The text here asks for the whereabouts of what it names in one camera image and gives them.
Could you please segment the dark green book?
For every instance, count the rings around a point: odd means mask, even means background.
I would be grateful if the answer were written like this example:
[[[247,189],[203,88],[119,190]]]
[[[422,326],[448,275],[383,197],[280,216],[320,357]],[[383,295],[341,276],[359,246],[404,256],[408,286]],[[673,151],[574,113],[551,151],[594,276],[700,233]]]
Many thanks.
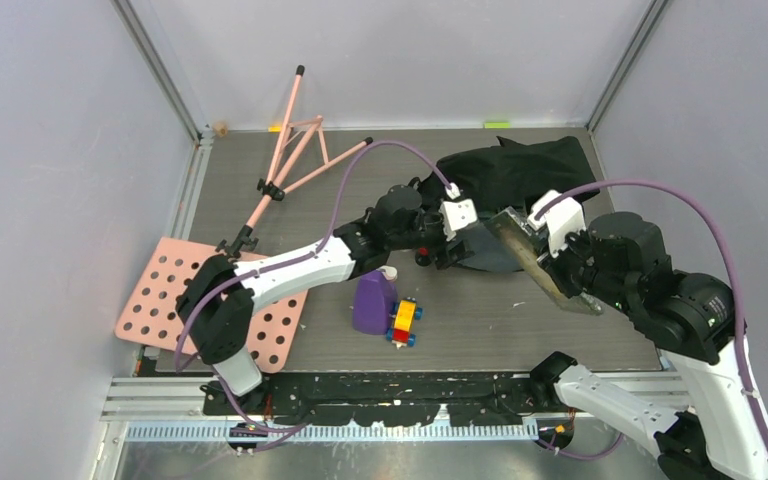
[[[548,237],[533,229],[517,210],[508,207],[484,222],[487,230],[517,260],[522,270],[561,310],[599,316],[604,310],[597,299],[587,293],[568,296],[546,270],[553,257]]]

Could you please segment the black backpack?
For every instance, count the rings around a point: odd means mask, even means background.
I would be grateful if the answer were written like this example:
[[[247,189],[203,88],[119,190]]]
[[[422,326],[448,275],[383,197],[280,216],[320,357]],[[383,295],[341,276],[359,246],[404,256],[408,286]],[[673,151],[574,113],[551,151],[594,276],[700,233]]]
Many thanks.
[[[446,156],[438,160],[436,166],[473,201],[482,222],[463,236],[473,255],[453,266],[490,273],[513,273],[521,271],[520,265],[483,222],[507,207],[529,212],[549,190],[563,193],[595,182],[596,177],[575,137],[534,144],[501,136],[497,136],[497,140],[495,146]],[[442,182],[433,173],[419,181],[418,191],[424,206],[431,208],[439,206],[445,193]]]

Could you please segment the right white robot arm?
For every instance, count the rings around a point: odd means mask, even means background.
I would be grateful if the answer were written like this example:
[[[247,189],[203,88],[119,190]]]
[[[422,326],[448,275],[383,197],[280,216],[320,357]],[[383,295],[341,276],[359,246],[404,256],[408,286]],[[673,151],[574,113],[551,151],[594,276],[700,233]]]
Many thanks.
[[[531,397],[544,410],[586,411],[646,448],[670,479],[768,479],[768,434],[741,382],[731,288],[673,268],[660,228],[616,212],[558,234],[528,221],[538,265],[568,298],[587,294],[624,314],[666,356],[690,404],[677,410],[641,400],[554,352],[531,370]]]

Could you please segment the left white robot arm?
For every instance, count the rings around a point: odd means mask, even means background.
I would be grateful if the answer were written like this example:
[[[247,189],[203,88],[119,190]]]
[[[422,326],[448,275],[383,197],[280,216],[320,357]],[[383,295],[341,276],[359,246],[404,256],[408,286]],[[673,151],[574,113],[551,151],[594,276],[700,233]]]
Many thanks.
[[[448,190],[426,208],[420,192],[396,185],[364,215],[308,246],[253,261],[223,254],[206,259],[177,298],[189,339],[240,412],[258,412],[267,398],[262,373],[247,347],[252,319],[263,308],[311,288],[348,281],[383,266],[391,252],[445,252],[457,232],[478,220],[472,200]]]

